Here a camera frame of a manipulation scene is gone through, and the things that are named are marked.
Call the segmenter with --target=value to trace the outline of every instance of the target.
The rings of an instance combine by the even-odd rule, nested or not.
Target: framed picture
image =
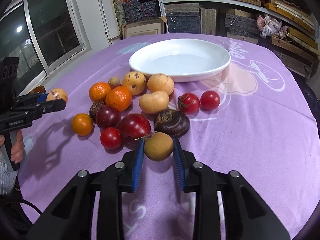
[[[163,17],[122,25],[122,38],[165,33],[166,19]]]

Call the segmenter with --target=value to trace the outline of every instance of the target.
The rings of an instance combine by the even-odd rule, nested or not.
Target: black cable
[[[35,206],[33,205],[31,202],[24,200],[24,199],[14,199],[14,198],[8,198],[8,199],[0,199],[0,204],[2,205],[7,205],[10,203],[22,203],[22,204],[26,204],[30,207],[32,207],[35,211],[37,211],[39,213],[39,215],[42,214],[42,212]]]

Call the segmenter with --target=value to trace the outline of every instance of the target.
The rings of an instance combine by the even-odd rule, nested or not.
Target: purple tablecloth
[[[238,170],[293,238],[320,199],[316,121],[292,75],[275,54],[218,36],[163,34],[125,39],[60,79],[55,87],[67,91],[66,109],[44,115],[23,131],[27,151],[31,150],[19,171],[22,195],[43,211],[77,171],[102,171],[121,160],[126,147],[106,151],[97,127],[91,135],[78,137],[71,129],[71,119],[88,112],[88,91],[94,83],[107,82],[113,75],[123,78],[130,70],[128,60],[133,52],[174,38],[211,41],[228,49],[232,58],[217,76],[175,84],[172,108],[185,92],[201,96],[203,91],[214,89],[221,97],[217,111],[190,116],[191,129],[180,139],[183,149],[215,171]],[[138,98],[130,112],[141,113]],[[191,239],[195,196],[178,193],[172,164],[172,156],[161,163],[145,157],[138,191],[123,195],[126,239]],[[24,210],[32,222],[36,221],[36,212],[29,207]]]

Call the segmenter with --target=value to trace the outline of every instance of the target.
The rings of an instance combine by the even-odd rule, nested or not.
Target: white oval dish
[[[130,57],[129,65],[146,76],[163,73],[174,82],[190,82],[221,72],[230,61],[229,52],[217,44],[173,39],[139,49]]]

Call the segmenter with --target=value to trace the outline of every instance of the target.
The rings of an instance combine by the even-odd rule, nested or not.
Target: silver bolt
[[[87,174],[88,174],[88,173],[87,173],[87,171],[85,171],[85,170],[81,170],[81,171],[78,172],[78,176],[81,177],[81,178],[87,176]]]
[[[230,175],[234,178],[238,178],[240,176],[240,173],[238,171],[230,171]]]
[[[201,162],[195,162],[193,163],[193,166],[196,168],[196,169],[201,169],[203,167],[203,164]]]
[[[122,169],[124,167],[124,163],[123,162],[117,162],[117,163],[115,163],[115,167],[117,169]]]

